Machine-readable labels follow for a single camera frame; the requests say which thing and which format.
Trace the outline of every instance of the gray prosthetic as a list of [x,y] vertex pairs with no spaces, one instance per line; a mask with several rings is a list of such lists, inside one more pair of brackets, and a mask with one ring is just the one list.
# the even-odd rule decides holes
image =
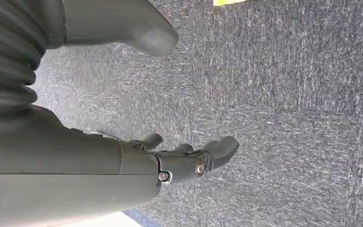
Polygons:
[[147,0],[0,0],[0,227],[54,226],[136,207],[163,183],[227,163],[233,137],[152,152],[162,138],[122,141],[64,127],[27,88],[47,49],[123,42],[153,55],[178,36]]

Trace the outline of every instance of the screw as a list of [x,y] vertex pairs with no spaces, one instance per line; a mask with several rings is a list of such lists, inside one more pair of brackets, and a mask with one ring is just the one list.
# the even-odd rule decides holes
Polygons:
[[169,179],[168,173],[159,173],[159,180],[161,181],[167,181]]
[[204,174],[205,171],[205,165],[203,162],[198,162],[197,165],[195,166],[195,174],[197,176],[202,176]]

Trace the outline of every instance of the bolt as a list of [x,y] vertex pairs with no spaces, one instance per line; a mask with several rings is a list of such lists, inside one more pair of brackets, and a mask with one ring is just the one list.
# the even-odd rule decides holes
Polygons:
[[204,174],[205,171],[205,165],[203,162],[198,162],[196,167],[195,167],[195,174],[197,176],[202,176]]
[[159,173],[159,180],[161,181],[167,181],[169,179],[168,173]]

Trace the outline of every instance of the gray carpet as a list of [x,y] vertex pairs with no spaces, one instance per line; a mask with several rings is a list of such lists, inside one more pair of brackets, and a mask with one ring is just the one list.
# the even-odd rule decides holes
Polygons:
[[363,227],[363,0],[153,3],[180,33],[173,54],[49,51],[39,104],[161,148],[238,138],[225,168],[139,208],[164,227]]

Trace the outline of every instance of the yellow object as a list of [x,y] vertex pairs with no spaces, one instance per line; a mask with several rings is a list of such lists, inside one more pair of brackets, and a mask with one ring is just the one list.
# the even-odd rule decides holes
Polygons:
[[222,5],[228,5],[233,4],[237,2],[242,2],[246,0],[214,0],[214,6],[222,6]]

